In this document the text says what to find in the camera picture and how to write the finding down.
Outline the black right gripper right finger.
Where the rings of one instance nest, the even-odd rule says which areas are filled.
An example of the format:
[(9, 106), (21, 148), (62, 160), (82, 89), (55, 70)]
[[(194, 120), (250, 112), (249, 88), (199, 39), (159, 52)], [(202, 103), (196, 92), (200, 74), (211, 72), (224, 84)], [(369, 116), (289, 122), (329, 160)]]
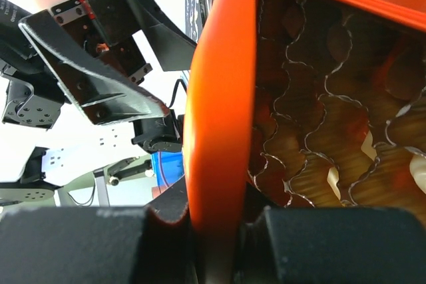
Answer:
[(236, 283), (424, 283), (425, 228), (396, 208), (267, 208)]

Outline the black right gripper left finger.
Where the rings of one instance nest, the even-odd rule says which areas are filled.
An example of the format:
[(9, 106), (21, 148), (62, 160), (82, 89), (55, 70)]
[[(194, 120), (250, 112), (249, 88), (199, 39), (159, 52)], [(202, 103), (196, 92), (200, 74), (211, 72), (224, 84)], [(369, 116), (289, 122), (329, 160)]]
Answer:
[(2, 283), (189, 283), (184, 184), (142, 207), (21, 208), (1, 219)]

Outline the blue box in background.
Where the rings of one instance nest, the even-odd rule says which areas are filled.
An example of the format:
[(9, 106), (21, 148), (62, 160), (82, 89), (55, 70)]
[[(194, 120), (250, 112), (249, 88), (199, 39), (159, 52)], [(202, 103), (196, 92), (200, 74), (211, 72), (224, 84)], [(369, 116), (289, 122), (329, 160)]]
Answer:
[(159, 187), (171, 186), (184, 176), (182, 152), (156, 152), (151, 162)]

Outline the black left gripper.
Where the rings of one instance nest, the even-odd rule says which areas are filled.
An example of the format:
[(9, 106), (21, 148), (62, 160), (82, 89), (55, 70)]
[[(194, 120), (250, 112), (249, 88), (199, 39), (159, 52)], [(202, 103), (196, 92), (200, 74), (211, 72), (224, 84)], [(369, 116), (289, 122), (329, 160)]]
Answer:
[[(196, 43), (155, 0), (69, 0), (51, 8), (60, 25), (84, 17), (101, 43), (119, 47), (142, 31), (163, 71), (190, 68)], [(92, 124), (106, 126), (170, 111), (161, 99), (92, 57), (47, 10), (19, 21), (19, 28), (55, 76), (59, 88)]]

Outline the orange chocolate box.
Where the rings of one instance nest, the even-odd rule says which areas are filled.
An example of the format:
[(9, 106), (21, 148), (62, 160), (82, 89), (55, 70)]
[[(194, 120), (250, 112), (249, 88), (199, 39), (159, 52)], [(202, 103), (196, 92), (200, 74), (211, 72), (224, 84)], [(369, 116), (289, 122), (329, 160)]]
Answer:
[[(425, 157), (425, 0), (256, 6), (255, 187), (287, 208), (385, 206), (425, 219), (409, 171)], [(361, 151), (369, 131), (374, 160)]]

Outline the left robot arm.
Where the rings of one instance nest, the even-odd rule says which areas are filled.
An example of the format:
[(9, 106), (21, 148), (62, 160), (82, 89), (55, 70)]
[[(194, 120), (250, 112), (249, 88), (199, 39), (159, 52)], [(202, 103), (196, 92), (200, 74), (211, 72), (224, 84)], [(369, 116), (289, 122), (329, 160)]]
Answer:
[(142, 82), (152, 72), (142, 33), (164, 71), (190, 67), (196, 43), (155, 0), (1, 0), (1, 206), (65, 196), (91, 172), (94, 193), (157, 151), (179, 152), (183, 118)]

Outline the orange box lid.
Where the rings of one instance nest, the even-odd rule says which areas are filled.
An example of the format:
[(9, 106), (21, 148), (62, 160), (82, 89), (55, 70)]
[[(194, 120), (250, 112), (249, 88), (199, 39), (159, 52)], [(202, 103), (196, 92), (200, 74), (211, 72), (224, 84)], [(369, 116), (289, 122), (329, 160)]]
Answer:
[(214, 0), (192, 59), (184, 166), (192, 224), (236, 231), (244, 201), (256, 60), (255, 0)]

